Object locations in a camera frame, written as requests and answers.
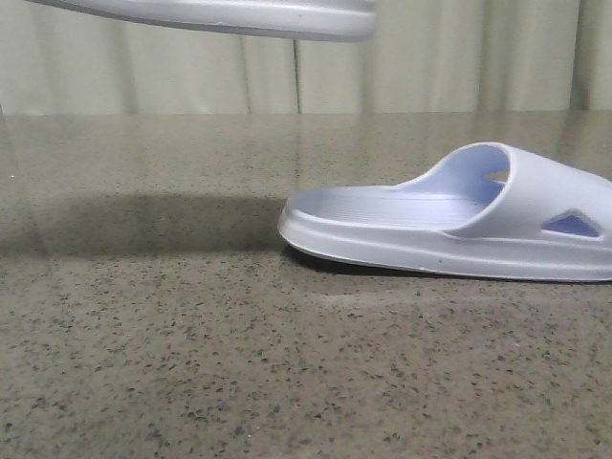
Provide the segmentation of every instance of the floating sandal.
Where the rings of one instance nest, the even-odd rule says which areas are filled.
[[[29,0],[180,29],[358,41],[375,28],[375,0]]]

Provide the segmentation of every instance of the slipper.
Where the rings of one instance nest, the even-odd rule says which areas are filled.
[[[221,33],[358,41],[375,28],[375,0],[29,0],[132,22]]]
[[[492,174],[508,172],[506,182]],[[278,224],[311,255],[400,270],[612,279],[612,182],[503,143],[450,153],[397,186],[298,192]]]

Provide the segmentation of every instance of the slide sandal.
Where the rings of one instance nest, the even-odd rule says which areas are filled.
[[[221,33],[358,41],[375,0],[29,0],[132,22]]]
[[[506,182],[492,174],[508,173]],[[450,153],[397,186],[298,192],[278,229],[367,266],[558,281],[612,279],[612,182],[503,143]]]

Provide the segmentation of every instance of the white curtain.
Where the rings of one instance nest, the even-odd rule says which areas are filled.
[[[369,42],[0,1],[5,114],[612,109],[612,0],[379,0]]]

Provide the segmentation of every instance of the granite countertop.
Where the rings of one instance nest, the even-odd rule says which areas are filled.
[[[349,267],[286,197],[497,140],[612,177],[612,113],[4,117],[2,458],[609,458],[612,284]]]

